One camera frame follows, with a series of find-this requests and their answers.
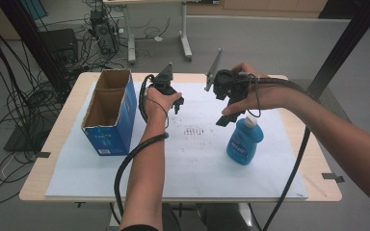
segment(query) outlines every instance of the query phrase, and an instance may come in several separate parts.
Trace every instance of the person's right arm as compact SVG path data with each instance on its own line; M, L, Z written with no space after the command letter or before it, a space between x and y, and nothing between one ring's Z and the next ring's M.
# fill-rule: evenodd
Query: person's right arm
M248 64L239 64L234 69L259 75ZM370 197L370 135L368 133L298 91L271 85L259 88L258 96L262 110L285 108L301 119L335 161ZM246 109L257 109L254 88L250 89L247 99L226 107L223 115Z

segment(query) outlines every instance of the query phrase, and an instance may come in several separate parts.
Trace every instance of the blue bottle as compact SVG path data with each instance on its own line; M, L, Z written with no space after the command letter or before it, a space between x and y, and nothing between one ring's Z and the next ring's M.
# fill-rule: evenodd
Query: blue bottle
M263 140L263 132L257 119L248 115L236 122L236 128L227 144L227 155L236 163L246 166L254 157L256 147Z

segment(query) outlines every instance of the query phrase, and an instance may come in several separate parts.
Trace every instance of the forearm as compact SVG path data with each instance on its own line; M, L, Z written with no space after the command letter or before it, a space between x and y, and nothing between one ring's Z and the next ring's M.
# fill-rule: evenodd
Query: forearm
M294 94L287 109L299 117L356 184L370 196L370 135L312 99Z
M140 141L165 133L165 115L151 116ZM124 217L127 224L148 224L162 230L162 201L165 175L164 141L146 147L133 160L127 186Z

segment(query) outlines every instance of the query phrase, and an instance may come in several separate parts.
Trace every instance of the blue box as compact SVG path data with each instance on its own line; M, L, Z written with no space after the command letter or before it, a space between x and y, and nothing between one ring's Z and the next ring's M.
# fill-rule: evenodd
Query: blue box
M82 122L82 130L98 155L128 155L136 108L131 71L103 70Z

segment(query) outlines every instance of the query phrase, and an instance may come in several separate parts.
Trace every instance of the person's left arm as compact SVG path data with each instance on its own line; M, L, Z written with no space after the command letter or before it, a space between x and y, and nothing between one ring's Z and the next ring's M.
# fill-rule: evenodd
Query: person's left arm
M140 141L165 133L167 112L180 93L162 95L149 88L145 99L146 128ZM164 141L155 142L133 159L120 229L146 224L162 230L162 192L165 180Z

